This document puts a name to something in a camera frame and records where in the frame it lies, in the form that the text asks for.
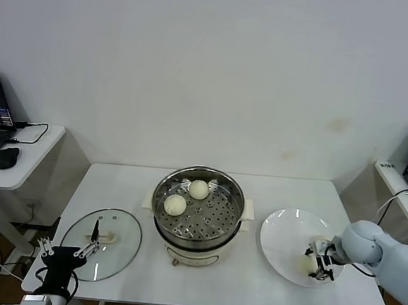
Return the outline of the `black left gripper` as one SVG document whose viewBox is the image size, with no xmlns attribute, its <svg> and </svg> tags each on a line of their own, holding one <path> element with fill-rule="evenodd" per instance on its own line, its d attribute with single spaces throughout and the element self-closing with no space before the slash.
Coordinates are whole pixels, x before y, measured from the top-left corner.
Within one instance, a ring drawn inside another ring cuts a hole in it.
<svg viewBox="0 0 408 305">
<path fill-rule="evenodd" d="M 47 267 L 42 288 L 46 290 L 68 290 L 74 270 L 83 267 L 87 259 L 100 248 L 99 221 L 96 220 L 90 241 L 82 248 L 52 246 L 61 217 L 58 217 L 47 230 L 44 237 L 38 239 L 43 264 Z"/>
</svg>

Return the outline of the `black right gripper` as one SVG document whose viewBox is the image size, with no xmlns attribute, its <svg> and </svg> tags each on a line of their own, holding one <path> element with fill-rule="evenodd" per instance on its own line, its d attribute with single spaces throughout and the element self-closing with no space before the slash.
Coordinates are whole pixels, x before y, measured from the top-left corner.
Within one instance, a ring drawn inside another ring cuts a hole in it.
<svg viewBox="0 0 408 305">
<path fill-rule="evenodd" d="M 335 244 L 332 242 L 332 237 L 321 235 L 317 240 L 312 241 L 304 253 L 311 256 L 308 276 L 316 280 L 334 280 L 335 273 L 341 273 L 344 269 L 343 265 L 335 262 L 334 253 Z"/>
</svg>

